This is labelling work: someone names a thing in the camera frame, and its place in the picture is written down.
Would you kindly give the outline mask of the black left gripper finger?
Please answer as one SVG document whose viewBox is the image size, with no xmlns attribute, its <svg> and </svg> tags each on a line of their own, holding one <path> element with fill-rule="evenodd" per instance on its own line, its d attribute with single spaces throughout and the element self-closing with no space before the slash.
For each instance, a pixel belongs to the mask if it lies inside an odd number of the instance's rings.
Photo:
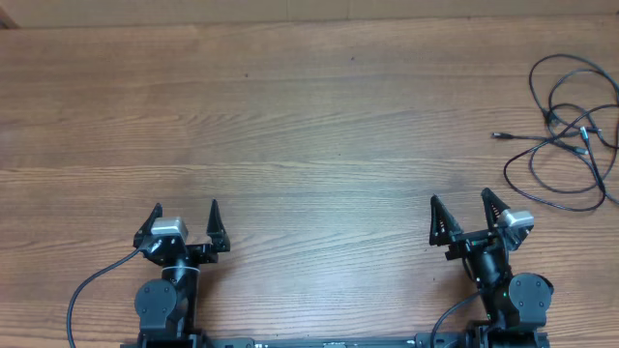
<svg viewBox="0 0 619 348">
<path fill-rule="evenodd" d="M 223 226 L 219 203 L 216 199 L 212 200 L 206 234 L 211 239 L 214 252 L 230 251 L 231 243 Z"/>
<path fill-rule="evenodd" d="M 151 211 L 149 217 L 143 222 L 143 224 L 138 228 L 136 233 L 133 236 L 133 247 L 140 248 L 142 245 L 144 238 L 152 235 L 152 227 L 157 218 L 162 217 L 162 205 L 157 203 L 153 210 Z"/>
</svg>

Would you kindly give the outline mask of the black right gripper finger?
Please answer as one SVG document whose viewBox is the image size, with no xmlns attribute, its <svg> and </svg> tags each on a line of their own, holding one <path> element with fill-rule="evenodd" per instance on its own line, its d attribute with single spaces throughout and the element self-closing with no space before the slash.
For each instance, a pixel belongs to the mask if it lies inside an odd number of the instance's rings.
<svg viewBox="0 0 619 348">
<path fill-rule="evenodd" d="M 490 230 L 505 227 L 502 213 L 510 209 L 510 206 L 502 201 L 490 188 L 484 188 L 481 192 L 484 203 L 486 224 Z"/>
<path fill-rule="evenodd" d="M 458 243 L 463 230 L 436 194 L 430 198 L 430 210 L 429 244 L 441 247 Z"/>
</svg>

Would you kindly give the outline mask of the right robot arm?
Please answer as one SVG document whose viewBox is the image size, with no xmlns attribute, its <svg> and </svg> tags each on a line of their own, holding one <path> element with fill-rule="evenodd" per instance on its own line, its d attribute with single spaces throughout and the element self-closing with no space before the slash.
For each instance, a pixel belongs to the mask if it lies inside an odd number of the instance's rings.
<svg viewBox="0 0 619 348">
<path fill-rule="evenodd" d="M 446 246 L 447 260 L 460 260 L 477 292 L 447 311 L 447 315 L 479 298 L 486 320 L 469 326 L 466 347 L 546 347 L 547 336 L 538 329 L 546 324 L 546 312 L 554 292 L 544 276 L 516 275 L 510 253 L 518 250 L 535 221 L 526 210 L 514 210 L 490 188 L 481 192 L 487 229 L 464 232 L 441 199 L 430 198 L 432 246 Z"/>
</svg>

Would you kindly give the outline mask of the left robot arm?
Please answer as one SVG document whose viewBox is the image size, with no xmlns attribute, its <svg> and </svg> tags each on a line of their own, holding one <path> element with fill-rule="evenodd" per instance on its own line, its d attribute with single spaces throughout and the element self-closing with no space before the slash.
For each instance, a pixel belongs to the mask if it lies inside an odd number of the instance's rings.
<svg viewBox="0 0 619 348">
<path fill-rule="evenodd" d="M 195 347 L 213 345 L 195 326 L 200 267 L 216 263 L 230 251 L 230 241 L 213 200 L 206 227 L 208 243 L 189 244 L 189 230 L 181 217 L 165 217 L 157 204 L 137 230 L 133 246 L 148 261 L 162 268 L 159 278 L 136 292 L 134 309 L 139 317 L 138 347 Z"/>
</svg>

